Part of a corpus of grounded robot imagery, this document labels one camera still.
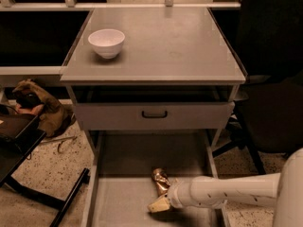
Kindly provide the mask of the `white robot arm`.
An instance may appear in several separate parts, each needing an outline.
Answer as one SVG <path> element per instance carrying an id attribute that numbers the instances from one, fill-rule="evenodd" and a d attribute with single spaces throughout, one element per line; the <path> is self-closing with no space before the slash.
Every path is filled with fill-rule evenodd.
<path id="1" fill-rule="evenodd" d="M 303 149 L 293 153 L 279 173 L 233 179 L 200 176 L 176 181 L 148 209 L 152 213 L 171 207 L 218 209 L 226 201 L 272 206 L 273 227 L 303 227 Z"/>

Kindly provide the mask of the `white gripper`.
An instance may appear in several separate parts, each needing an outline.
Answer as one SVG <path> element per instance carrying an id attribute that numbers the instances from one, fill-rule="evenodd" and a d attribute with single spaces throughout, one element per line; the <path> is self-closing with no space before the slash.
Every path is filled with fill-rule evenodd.
<path id="1" fill-rule="evenodd" d="M 162 195 L 148 205 L 149 211 L 151 213 L 159 213 L 168 211 L 170 206 L 174 208 L 196 206 L 197 201 L 192 197 L 191 185 L 192 182 L 190 180 L 175 179 L 169 187 L 167 196 Z"/>

